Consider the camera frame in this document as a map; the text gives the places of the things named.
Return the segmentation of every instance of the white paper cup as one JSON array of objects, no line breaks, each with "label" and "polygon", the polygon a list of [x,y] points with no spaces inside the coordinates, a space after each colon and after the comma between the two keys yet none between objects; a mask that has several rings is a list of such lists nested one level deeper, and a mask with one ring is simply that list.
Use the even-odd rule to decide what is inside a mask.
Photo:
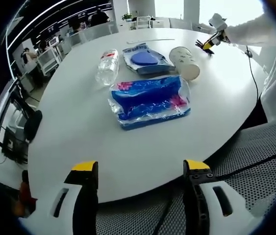
[{"label": "white paper cup", "polygon": [[191,51],[185,47],[175,47],[169,54],[169,59],[175,65],[181,77],[187,81],[196,79],[200,68],[194,60]]}]

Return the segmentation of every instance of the blue lid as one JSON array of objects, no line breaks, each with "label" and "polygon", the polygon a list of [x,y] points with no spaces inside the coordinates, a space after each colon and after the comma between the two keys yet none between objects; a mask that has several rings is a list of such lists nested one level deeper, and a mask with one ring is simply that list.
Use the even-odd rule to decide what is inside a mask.
[{"label": "blue lid", "polygon": [[136,65],[157,65],[158,60],[151,55],[151,53],[146,51],[138,52],[134,54],[131,58],[131,61]]}]

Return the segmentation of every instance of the blue plastic package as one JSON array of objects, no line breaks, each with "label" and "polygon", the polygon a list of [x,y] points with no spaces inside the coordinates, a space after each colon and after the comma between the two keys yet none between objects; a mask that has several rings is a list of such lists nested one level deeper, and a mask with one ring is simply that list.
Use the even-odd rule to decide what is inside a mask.
[{"label": "blue plastic package", "polygon": [[125,130],[180,118],[190,112],[189,86],[179,75],[117,83],[110,88],[110,94],[111,109]]},{"label": "blue plastic package", "polygon": [[175,67],[168,63],[165,56],[150,49],[146,43],[123,50],[123,56],[127,66],[140,75],[175,70]]}]

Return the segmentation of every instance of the white table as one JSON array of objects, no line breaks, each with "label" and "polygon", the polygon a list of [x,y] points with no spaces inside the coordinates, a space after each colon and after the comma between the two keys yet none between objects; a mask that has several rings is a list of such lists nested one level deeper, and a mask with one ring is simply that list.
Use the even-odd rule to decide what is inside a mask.
[{"label": "white table", "polygon": [[[141,29],[108,35],[74,48],[48,84],[39,109],[43,119],[29,147],[28,171],[32,196],[66,179],[80,162],[99,162],[99,202],[131,197],[159,187],[182,175],[184,159],[203,161],[239,129],[255,107],[256,89],[249,60],[236,47],[221,44],[208,57],[195,47],[209,36],[183,29]],[[105,50],[121,52],[147,42],[169,58],[171,49],[188,47],[201,68],[189,84],[191,113],[135,130],[124,131],[112,113],[108,88],[95,81]],[[251,60],[259,93],[266,77]],[[141,79],[120,60],[117,81]]]}]

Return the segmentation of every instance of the window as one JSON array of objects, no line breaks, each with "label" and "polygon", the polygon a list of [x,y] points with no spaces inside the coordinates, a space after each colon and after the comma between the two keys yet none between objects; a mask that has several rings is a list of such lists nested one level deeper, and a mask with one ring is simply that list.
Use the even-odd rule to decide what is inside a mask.
[{"label": "window", "polygon": [[[253,20],[264,12],[260,0],[200,0],[200,23],[208,24],[214,13],[226,18],[228,25],[238,25]],[[250,46],[250,49],[260,54],[262,48]]]},{"label": "window", "polygon": [[155,0],[155,16],[183,20],[184,0]]}]

